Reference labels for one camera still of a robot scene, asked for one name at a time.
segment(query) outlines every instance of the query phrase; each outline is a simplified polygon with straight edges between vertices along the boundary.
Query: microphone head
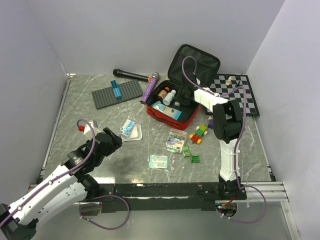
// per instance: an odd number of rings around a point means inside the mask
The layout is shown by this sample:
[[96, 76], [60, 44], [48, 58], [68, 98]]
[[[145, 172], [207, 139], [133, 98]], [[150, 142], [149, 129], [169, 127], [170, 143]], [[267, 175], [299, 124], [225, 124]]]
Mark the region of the microphone head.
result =
[[120, 69], [114, 69], [113, 70], [113, 75], [115, 75], [116, 77], [119, 77], [119, 74], [121, 73]]
[[151, 77], [155, 78], [157, 81], [160, 79], [160, 75], [157, 72], [152, 73]]

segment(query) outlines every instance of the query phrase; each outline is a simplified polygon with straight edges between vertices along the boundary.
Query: chessboard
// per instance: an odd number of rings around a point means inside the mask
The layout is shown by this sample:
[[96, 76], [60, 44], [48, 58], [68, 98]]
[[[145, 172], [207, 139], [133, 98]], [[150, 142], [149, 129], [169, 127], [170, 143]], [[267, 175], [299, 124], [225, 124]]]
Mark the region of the chessboard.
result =
[[[226, 85], [226, 81], [231, 77], [231, 84]], [[214, 93], [225, 94], [235, 89], [238, 86], [244, 86], [246, 93], [246, 115], [247, 116], [259, 116], [258, 106], [255, 100], [254, 92], [252, 91], [249, 78], [247, 75], [236, 74], [217, 74], [214, 77], [214, 83], [211, 84], [210, 90]], [[231, 93], [224, 98], [228, 100], [236, 100], [239, 103], [242, 113], [244, 112], [244, 92], [239, 89], [238, 92]], [[208, 109], [205, 110], [205, 114], [211, 115], [212, 112]]]

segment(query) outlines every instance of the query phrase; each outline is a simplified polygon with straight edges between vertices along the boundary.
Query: black microphone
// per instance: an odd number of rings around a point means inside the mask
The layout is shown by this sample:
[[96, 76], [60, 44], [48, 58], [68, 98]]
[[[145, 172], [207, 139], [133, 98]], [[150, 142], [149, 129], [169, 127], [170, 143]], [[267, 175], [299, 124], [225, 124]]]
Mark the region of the black microphone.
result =
[[125, 79], [137, 79], [139, 81], [148, 82], [149, 77], [143, 76], [139, 74], [135, 74], [132, 72], [122, 71], [120, 69], [114, 69], [113, 75], [115, 75], [118, 78], [125, 78]]

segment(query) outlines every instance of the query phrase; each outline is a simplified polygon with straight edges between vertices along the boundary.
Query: black case lid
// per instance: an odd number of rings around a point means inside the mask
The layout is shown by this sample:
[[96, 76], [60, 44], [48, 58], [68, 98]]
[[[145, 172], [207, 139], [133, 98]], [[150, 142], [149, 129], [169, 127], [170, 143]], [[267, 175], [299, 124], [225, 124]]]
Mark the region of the black case lid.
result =
[[[183, 44], [176, 52], [172, 63], [168, 70], [168, 78], [175, 84], [182, 85], [182, 61], [187, 56], [193, 56], [197, 62], [195, 76], [201, 81], [202, 86], [210, 87], [214, 82], [214, 77], [220, 67], [220, 60], [194, 46]], [[184, 62], [184, 71], [186, 75], [193, 79], [193, 72], [195, 70], [195, 62], [193, 59], [187, 59]]]

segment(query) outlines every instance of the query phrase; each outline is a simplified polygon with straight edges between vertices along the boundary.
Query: purple microphone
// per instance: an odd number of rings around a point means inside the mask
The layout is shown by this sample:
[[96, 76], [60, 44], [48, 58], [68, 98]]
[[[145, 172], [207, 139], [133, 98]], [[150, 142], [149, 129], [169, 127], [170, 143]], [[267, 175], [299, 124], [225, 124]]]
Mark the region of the purple microphone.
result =
[[159, 78], [160, 78], [159, 73], [157, 72], [152, 73], [151, 77], [149, 78], [149, 83], [146, 86], [146, 89], [140, 99], [140, 103], [147, 104], [147, 100], [150, 97], [152, 91], [154, 90]]

